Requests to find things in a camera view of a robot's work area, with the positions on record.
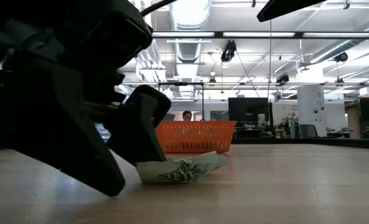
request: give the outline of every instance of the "pillar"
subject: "pillar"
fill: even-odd
[[[350,132],[350,139],[361,139],[360,117],[361,109],[359,106],[346,108],[348,127],[353,129]]]
[[[323,83],[324,73],[319,65],[297,74],[298,82]],[[297,104],[299,106],[299,124],[314,125],[319,137],[327,136],[325,121],[325,98],[323,86],[299,86],[297,88]]]

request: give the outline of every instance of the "person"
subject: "person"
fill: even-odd
[[[183,121],[191,121],[192,113],[191,111],[184,111],[183,112]]]

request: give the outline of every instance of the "table surface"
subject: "table surface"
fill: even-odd
[[[369,149],[234,145],[189,185],[127,178],[109,198],[41,162],[0,151],[0,223],[369,223]]]

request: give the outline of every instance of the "plastic basket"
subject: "plastic basket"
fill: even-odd
[[[236,121],[163,121],[157,127],[165,153],[228,152]]]

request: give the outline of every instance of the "black wire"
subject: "black wire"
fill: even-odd
[[[157,2],[151,6],[149,6],[148,8],[146,8],[145,10],[141,11],[141,15],[144,17],[152,12],[154,12],[155,10],[158,10],[159,8],[162,8],[172,2],[176,2],[177,0],[162,0],[160,2]]]
[[[270,94],[270,83],[271,83],[271,56],[273,54],[273,37],[272,37],[272,31],[273,29],[273,22],[272,20],[270,20],[270,62],[269,62],[269,85],[267,87],[267,99],[269,98],[269,94]]]
[[[224,93],[224,91],[223,91],[223,64],[222,64],[221,70],[222,70],[222,92],[221,92],[221,94],[223,94]]]
[[[338,74],[338,78],[337,78],[337,80],[339,80],[339,68],[338,68],[338,62],[336,63],[336,73]]]
[[[245,72],[246,76],[248,77],[249,82],[251,82],[251,84],[252,84],[252,87],[253,87],[254,91],[256,92],[256,94],[258,95],[258,97],[260,98],[258,91],[256,90],[255,86],[253,85],[253,82],[252,82],[251,78],[250,78],[250,77],[249,77],[249,75],[248,75],[248,72],[246,72],[246,68],[245,68],[244,64],[242,64],[242,60],[241,60],[240,54],[238,53],[238,51],[237,51],[237,50],[236,50],[236,54],[238,55],[238,58],[240,59],[240,62],[241,62],[242,68],[244,69],[244,72]]]

